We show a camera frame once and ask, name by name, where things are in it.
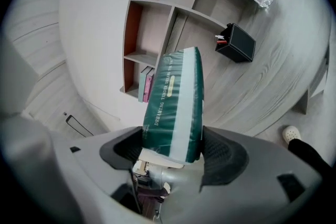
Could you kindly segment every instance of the wooden shelf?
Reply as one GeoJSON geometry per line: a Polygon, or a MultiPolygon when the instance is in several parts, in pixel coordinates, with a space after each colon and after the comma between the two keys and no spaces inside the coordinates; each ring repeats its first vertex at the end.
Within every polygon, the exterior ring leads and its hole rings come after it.
{"type": "MultiPolygon", "coordinates": [[[[130,0],[124,30],[123,92],[138,97],[139,74],[156,71],[163,54],[212,44],[201,56],[213,59],[215,35],[237,23],[251,0],[130,0]]],[[[211,66],[204,67],[205,72],[211,66]]]]}
{"type": "Polygon", "coordinates": [[[155,57],[147,54],[142,54],[140,52],[132,52],[131,54],[125,55],[124,58],[155,68],[157,56],[155,57]]]}

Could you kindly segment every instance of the black pants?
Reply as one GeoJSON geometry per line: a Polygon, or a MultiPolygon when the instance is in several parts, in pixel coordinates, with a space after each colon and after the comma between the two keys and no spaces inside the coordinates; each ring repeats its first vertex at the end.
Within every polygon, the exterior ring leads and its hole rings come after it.
{"type": "Polygon", "coordinates": [[[289,142],[288,150],[313,167],[325,179],[332,174],[332,168],[321,158],[310,145],[299,139],[289,142]]]}

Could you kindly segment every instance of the tissue package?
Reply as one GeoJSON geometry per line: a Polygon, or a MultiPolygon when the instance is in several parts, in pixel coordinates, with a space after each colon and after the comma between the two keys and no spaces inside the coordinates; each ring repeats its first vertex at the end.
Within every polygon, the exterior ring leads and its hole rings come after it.
{"type": "Polygon", "coordinates": [[[199,159],[203,100],[199,50],[193,47],[164,55],[144,118],[143,147],[181,164],[199,159]]]}

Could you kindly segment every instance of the white wall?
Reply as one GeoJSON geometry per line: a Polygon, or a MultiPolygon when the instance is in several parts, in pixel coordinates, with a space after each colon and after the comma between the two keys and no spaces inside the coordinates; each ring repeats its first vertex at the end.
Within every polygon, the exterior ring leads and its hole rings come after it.
{"type": "Polygon", "coordinates": [[[70,78],[58,26],[59,0],[13,0],[3,29],[19,54],[38,74],[25,114],[69,138],[81,137],[65,122],[72,114],[93,134],[106,132],[70,78]]]}

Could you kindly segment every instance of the wooden floor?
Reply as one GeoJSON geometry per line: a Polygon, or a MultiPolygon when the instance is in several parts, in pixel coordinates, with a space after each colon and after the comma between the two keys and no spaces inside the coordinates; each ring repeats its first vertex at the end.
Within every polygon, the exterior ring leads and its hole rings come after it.
{"type": "Polygon", "coordinates": [[[302,139],[313,146],[332,165],[336,159],[336,21],[332,20],[330,65],[324,93],[313,99],[307,115],[288,111],[280,120],[256,137],[287,147],[281,133],[288,125],[296,126],[302,139]]]}

